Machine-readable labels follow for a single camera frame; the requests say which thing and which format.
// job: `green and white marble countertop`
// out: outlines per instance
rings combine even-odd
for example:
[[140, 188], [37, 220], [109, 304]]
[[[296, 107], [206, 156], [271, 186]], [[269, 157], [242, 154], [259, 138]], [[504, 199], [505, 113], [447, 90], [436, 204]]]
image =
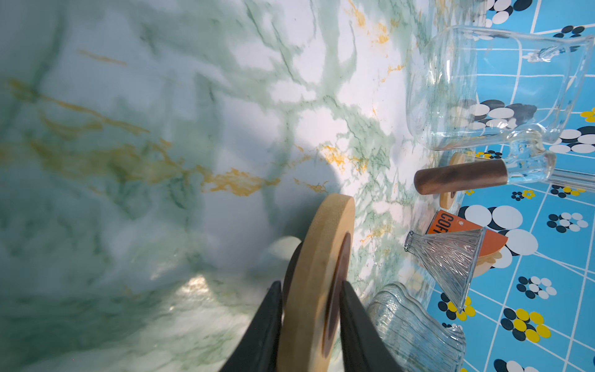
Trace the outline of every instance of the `green and white marble countertop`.
[[330, 192], [362, 302], [427, 303], [406, 82], [473, 3], [0, 0], [0, 370], [218, 370]]

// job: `ribbed glass cone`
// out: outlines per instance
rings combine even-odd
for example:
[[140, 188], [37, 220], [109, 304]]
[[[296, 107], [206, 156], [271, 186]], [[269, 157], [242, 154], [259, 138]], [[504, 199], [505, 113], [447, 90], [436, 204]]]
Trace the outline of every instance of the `ribbed glass cone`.
[[485, 227], [429, 235], [411, 231], [405, 240], [405, 250], [419, 259], [457, 310], [462, 311], [485, 235]]
[[462, 327], [444, 328], [401, 283], [378, 292], [368, 315], [393, 358], [408, 372], [459, 372], [465, 356]]

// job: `yellow dot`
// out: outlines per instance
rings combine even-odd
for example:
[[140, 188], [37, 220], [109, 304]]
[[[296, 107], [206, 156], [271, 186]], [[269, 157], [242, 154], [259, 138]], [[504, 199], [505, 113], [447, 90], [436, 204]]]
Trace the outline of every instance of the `yellow dot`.
[[535, 332], [532, 329], [528, 329], [525, 332], [525, 335], [527, 336], [527, 339], [529, 341], [531, 341], [532, 343], [537, 343], [537, 342], [539, 342], [539, 340], [541, 340], [541, 337], [539, 337], [539, 335], [537, 334], [537, 332]]
[[537, 326], [537, 333], [545, 339], [548, 339], [552, 336], [552, 332], [550, 331], [550, 329], [544, 326], [543, 324]]
[[470, 317], [474, 317], [474, 316], [475, 316], [475, 314], [476, 314], [476, 312], [475, 312], [475, 309], [473, 308], [473, 306], [467, 306], [467, 307], [465, 308], [465, 312], [466, 312], [466, 313], [467, 313], [467, 315], [468, 315], [468, 316], [470, 316]]
[[531, 317], [531, 320], [533, 321], [533, 323], [543, 324], [543, 317], [538, 312], [535, 312], [535, 311], [532, 312], [530, 317]]
[[529, 320], [529, 313], [527, 310], [519, 309], [516, 311], [516, 316], [519, 317], [520, 320]]
[[515, 319], [515, 321], [512, 322], [512, 324], [514, 324], [515, 328], [521, 332], [525, 332], [527, 330], [527, 324], [520, 319]]

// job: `wooden disc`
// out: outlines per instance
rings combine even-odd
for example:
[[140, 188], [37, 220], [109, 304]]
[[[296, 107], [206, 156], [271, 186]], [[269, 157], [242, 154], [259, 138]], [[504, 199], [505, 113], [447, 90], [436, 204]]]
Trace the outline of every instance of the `wooden disc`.
[[279, 372], [328, 369], [339, 319], [337, 288], [347, 275], [354, 225], [351, 196], [330, 194], [318, 208], [287, 296], [277, 354]]
[[[452, 157], [450, 158], [449, 165], [455, 164], [463, 164], [465, 162], [465, 155], [460, 152], [455, 152]], [[444, 208], [449, 210], [450, 207], [455, 203], [456, 193], [458, 191], [453, 192], [445, 192], [440, 194], [440, 208]]]

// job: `brown wooden handle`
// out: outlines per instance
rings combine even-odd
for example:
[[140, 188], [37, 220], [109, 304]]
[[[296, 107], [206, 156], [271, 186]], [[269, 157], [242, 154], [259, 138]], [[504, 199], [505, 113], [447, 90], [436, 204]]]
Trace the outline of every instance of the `brown wooden handle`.
[[422, 195], [482, 189], [508, 183], [504, 161], [487, 160], [418, 170], [413, 180]]

